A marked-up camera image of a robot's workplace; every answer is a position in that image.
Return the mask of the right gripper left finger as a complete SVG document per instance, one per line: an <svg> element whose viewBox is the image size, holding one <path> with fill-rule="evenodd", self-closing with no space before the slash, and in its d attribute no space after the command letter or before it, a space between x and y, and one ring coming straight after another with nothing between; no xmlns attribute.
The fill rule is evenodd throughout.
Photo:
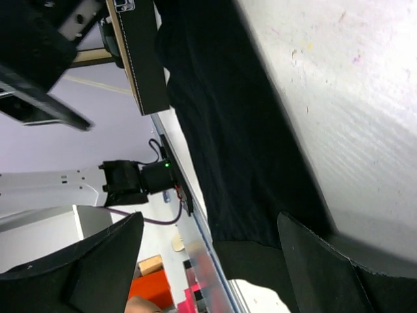
<svg viewBox="0 0 417 313"><path fill-rule="evenodd" d="M133 213L1 274L2 312L124 312L143 236Z"/></svg>

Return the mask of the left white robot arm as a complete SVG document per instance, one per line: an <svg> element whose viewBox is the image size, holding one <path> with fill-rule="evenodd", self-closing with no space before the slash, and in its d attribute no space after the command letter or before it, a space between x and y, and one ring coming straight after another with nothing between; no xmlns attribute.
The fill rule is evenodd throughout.
<svg viewBox="0 0 417 313"><path fill-rule="evenodd" d="M164 70L154 52L152 1L2 1L1 113L25 126L64 124L80 131L91 121L50 95L80 58L78 45L98 24L105 50L125 70L142 115L169 108ZM146 203L176 184L156 140L151 163L105 161L81 170L2 173L1 207L37 211L65 205L109 209Z"/></svg>

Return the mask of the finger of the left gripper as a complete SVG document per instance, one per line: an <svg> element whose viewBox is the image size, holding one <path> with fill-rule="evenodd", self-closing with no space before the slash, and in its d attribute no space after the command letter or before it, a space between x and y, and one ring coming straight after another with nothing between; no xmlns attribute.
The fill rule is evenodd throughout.
<svg viewBox="0 0 417 313"><path fill-rule="evenodd" d="M1 65L1 113L25 126L66 124L89 131L93 123L23 76Z"/></svg>

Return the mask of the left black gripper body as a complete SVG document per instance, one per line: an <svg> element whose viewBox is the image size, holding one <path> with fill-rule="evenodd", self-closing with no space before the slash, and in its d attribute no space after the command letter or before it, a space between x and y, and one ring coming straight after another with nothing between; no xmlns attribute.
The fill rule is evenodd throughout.
<svg viewBox="0 0 417 313"><path fill-rule="evenodd" d="M49 91L105 9L104 1L1 1L1 64Z"/></svg>

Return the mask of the black underwear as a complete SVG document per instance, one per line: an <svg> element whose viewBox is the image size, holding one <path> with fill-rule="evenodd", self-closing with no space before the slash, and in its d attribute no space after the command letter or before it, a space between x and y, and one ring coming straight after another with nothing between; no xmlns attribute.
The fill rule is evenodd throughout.
<svg viewBox="0 0 417 313"><path fill-rule="evenodd" d="M156 53L228 279L298 305L277 219L328 231L325 206L232 1L157 1Z"/></svg>

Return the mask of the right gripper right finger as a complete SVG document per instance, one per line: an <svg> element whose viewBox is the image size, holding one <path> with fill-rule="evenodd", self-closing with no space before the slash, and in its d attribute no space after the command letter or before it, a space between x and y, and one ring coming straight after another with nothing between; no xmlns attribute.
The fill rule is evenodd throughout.
<svg viewBox="0 0 417 313"><path fill-rule="evenodd" d="M287 213L277 223L299 311L416 311L415 263L344 236L319 237Z"/></svg>

